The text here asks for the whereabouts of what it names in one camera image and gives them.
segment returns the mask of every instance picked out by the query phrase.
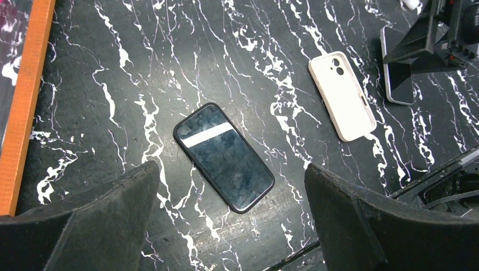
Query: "beige phone case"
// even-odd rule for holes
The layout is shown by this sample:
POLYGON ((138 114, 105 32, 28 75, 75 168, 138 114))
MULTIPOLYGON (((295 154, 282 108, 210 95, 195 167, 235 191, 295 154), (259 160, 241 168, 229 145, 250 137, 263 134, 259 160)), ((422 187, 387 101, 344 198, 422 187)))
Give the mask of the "beige phone case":
POLYGON ((375 130, 376 119, 343 52, 318 56, 309 69, 341 140, 353 141, 375 130))

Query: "wooden edge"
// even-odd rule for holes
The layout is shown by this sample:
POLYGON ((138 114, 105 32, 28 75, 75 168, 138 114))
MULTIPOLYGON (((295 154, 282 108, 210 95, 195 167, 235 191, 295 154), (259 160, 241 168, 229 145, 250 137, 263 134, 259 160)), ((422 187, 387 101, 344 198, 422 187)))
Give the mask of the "wooden edge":
POLYGON ((0 156, 0 216, 15 215, 55 0, 35 0, 0 156))

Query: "orange strip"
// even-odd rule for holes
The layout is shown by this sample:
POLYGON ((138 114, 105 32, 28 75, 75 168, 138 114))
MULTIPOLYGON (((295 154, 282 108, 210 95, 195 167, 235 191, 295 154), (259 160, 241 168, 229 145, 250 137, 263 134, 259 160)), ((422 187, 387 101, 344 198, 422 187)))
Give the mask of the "orange strip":
POLYGON ((55 0, 34 0, 0 156, 0 216, 15 215, 55 0))

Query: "marble countertop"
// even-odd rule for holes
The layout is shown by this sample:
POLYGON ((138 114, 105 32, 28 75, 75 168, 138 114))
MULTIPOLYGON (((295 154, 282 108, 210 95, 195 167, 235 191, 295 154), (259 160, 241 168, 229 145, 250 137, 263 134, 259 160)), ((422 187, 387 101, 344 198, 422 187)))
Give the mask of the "marble countertop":
POLYGON ((415 77, 416 103, 385 100, 380 29, 418 11, 391 0, 57 0, 18 212, 147 160, 161 184, 142 270, 263 270, 317 241, 304 190, 316 162, 390 195, 475 146, 476 62, 415 77), (339 140, 308 72, 342 51, 377 129, 339 140), (175 124, 220 105, 276 178, 231 212, 175 143, 175 124))

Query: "cable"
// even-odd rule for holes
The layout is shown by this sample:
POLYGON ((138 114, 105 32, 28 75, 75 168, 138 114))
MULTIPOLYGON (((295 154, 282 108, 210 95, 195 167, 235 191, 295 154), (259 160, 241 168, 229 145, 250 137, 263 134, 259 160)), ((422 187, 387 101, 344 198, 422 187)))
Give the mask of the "cable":
POLYGON ((454 200, 470 198, 472 196, 479 196, 479 190, 474 190, 474 191, 470 191, 470 192, 466 192, 466 193, 462 193, 462 194, 457 194, 457 195, 454 195, 454 196, 447 196, 445 198, 435 200, 435 201, 423 206, 423 209, 429 210, 429 209, 433 208, 434 206, 436 206, 438 204, 441 204, 441 203, 452 202, 454 200))

